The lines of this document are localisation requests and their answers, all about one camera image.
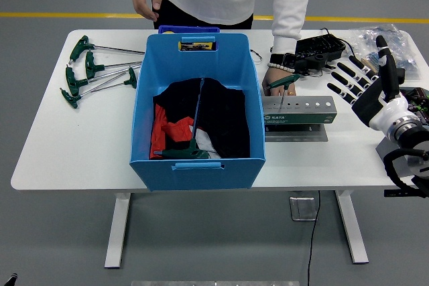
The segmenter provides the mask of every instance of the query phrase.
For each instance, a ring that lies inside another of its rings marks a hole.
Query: red cloth
[[[155,120],[152,128],[151,146],[149,159],[162,159],[161,155],[155,155],[154,151],[162,151],[166,148],[166,134],[162,131],[162,126],[167,125],[166,110],[155,104]]]
[[[192,132],[189,126],[193,124],[194,119],[190,117],[185,117],[177,123],[168,122],[164,108],[155,104],[155,120],[152,128],[149,159],[162,159],[162,156],[154,154],[154,151],[162,151],[166,148],[166,135],[175,142],[190,141]]]

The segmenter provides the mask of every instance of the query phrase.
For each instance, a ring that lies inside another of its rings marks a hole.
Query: robotic hand
[[[358,118],[372,129],[382,131],[398,149],[383,158],[387,175],[400,190],[386,190],[385,196],[429,196],[429,131],[420,119],[408,110],[408,102],[400,93],[404,83],[405,70],[396,68],[395,60],[383,36],[376,39],[379,56],[379,73],[360,63],[354,56],[350,61],[360,68],[360,73],[338,63],[338,67],[354,82],[349,82],[336,72],[332,76],[346,87],[342,90],[332,83],[328,87],[340,95],[351,106]],[[406,157],[408,167],[414,174],[410,187],[397,175],[393,161]]]

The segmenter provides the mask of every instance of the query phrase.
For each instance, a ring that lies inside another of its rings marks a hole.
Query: sleeve
[[[273,0],[273,54],[295,53],[308,0]]]

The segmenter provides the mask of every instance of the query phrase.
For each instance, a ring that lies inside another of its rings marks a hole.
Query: black electronic device
[[[429,91],[421,87],[400,88],[408,101],[408,110],[417,115],[425,127],[429,127]]]
[[[321,70],[327,62],[341,57],[345,45],[332,34],[305,38],[296,43],[295,73],[302,74],[308,70]]]

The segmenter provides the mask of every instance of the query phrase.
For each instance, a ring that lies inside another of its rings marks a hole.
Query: plastic bag
[[[374,27],[360,27],[359,29],[350,29],[352,37],[349,40],[355,51],[356,56],[360,56],[366,63],[378,69],[378,54],[375,38],[382,35],[389,46],[389,49],[395,58],[396,66],[404,68],[406,71],[406,80],[419,79],[419,69],[416,61],[413,59],[406,37],[392,23],[383,24]]]

